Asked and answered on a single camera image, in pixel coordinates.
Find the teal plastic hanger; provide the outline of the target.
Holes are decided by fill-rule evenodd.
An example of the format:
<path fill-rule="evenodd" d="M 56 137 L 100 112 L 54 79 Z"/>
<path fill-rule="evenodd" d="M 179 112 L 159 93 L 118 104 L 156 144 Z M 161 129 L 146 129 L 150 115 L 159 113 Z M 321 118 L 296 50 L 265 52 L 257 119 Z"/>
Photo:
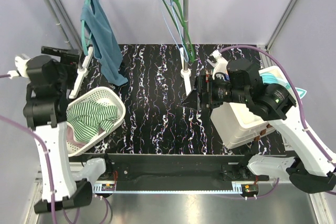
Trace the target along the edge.
<path fill-rule="evenodd" d="M 82 50 L 85 56 L 89 54 L 88 48 L 91 43 L 91 38 L 92 38 L 92 32 L 88 27 L 87 24 L 87 12 L 89 7 L 91 7 L 91 1 L 92 0 L 85 0 L 83 7 L 82 7 L 82 12 L 80 16 L 80 21 L 81 21 L 81 45 L 82 45 Z"/>

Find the teal tank top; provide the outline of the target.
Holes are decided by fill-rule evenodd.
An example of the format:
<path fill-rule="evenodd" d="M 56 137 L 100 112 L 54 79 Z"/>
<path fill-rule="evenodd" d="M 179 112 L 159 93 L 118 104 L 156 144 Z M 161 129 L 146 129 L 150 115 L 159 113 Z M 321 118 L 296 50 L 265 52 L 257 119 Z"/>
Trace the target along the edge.
<path fill-rule="evenodd" d="M 99 0 L 91 1 L 87 12 L 87 24 L 92 32 L 94 57 L 101 64 L 101 73 L 110 84 L 126 84 L 128 79 L 119 73 L 123 56 Z"/>

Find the green striped tank top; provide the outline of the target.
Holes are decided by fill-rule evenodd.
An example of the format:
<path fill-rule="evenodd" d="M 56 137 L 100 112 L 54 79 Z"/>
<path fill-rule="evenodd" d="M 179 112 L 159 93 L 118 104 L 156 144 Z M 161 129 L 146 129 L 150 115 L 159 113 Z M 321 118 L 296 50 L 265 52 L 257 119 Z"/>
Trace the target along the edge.
<path fill-rule="evenodd" d="M 94 101 L 76 103 L 67 110 L 67 121 L 79 143 L 90 142 L 100 130 L 111 131 L 118 119 L 117 106 Z"/>

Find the pink tank top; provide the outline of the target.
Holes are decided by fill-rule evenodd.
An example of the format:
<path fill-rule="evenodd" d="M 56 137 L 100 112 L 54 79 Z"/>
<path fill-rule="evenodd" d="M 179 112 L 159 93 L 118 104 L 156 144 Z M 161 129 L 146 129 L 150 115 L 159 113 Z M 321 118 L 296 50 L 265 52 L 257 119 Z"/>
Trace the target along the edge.
<path fill-rule="evenodd" d="M 83 146 L 87 144 L 87 143 L 75 141 L 73 129 L 69 126 L 67 126 L 67 142 L 78 148 L 82 148 Z"/>

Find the light blue wire hanger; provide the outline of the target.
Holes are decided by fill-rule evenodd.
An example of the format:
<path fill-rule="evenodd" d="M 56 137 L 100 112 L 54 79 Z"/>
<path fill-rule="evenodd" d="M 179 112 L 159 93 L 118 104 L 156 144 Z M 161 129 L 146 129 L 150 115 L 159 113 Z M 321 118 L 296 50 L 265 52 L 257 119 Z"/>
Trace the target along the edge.
<path fill-rule="evenodd" d="M 176 32 L 178 34 L 178 38 L 180 42 L 176 40 L 176 38 L 173 35 L 173 32 L 168 24 L 168 21 L 166 19 L 166 15 L 163 11 L 163 9 L 160 7 L 160 11 L 164 20 L 164 23 L 169 31 L 169 34 L 171 35 L 171 38 L 174 41 L 174 44 L 178 48 L 182 48 L 183 52 L 183 60 L 187 63 L 194 61 L 194 51 L 191 48 L 191 46 L 187 45 L 187 39 L 190 39 L 188 28 L 186 27 L 186 21 L 184 20 L 185 15 L 183 14 L 181 3 L 179 0 L 160 0 L 165 7 L 165 10 L 167 14 L 169 15 L 171 22 L 176 29 Z"/>

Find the green velvet hanger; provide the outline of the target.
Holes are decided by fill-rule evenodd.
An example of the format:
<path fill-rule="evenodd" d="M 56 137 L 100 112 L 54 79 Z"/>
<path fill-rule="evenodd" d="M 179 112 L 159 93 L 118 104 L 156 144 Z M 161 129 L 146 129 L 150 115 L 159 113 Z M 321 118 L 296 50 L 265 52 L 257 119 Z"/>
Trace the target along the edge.
<path fill-rule="evenodd" d="M 182 48 L 186 53 L 184 60 L 193 63 L 195 61 L 195 52 L 192 44 L 190 42 L 190 35 L 188 33 L 188 28 L 186 27 L 186 21 L 184 20 L 184 15 L 182 7 L 179 0 L 161 0 L 165 6 L 167 13 L 169 14 L 181 41 Z"/>

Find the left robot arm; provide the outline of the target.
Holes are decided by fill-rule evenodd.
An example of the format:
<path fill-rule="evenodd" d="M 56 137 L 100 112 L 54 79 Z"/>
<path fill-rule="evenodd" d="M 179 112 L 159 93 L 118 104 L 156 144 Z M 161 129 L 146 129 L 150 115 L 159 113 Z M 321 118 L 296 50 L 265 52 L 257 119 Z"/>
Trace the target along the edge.
<path fill-rule="evenodd" d="M 67 151 L 67 71 L 49 55 L 35 56 L 25 63 L 29 79 L 23 115 L 36 141 L 43 192 L 34 212 L 44 214 L 87 206 L 98 178 L 109 179 L 112 165 L 94 158 L 72 174 Z"/>

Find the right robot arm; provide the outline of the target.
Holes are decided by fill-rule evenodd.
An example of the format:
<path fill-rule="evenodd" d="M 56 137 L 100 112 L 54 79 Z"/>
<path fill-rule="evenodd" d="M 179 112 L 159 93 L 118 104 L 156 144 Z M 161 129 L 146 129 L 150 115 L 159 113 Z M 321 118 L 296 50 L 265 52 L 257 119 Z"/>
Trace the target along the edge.
<path fill-rule="evenodd" d="M 260 175 L 281 178 L 308 194 L 333 193 L 335 165 L 328 160 L 327 148 L 318 148 L 313 133 L 303 127 L 298 100 L 280 84 L 264 84 L 259 67 L 246 59 L 230 61 L 226 69 L 228 81 L 209 74 L 197 76 L 193 90 L 181 105 L 213 110 L 225 103 L 244 104 L 251 113 L 269 122 L 296 152 L 296 156 L 287 158 L 245 155 L 228 174 L 244 180 Z"/>

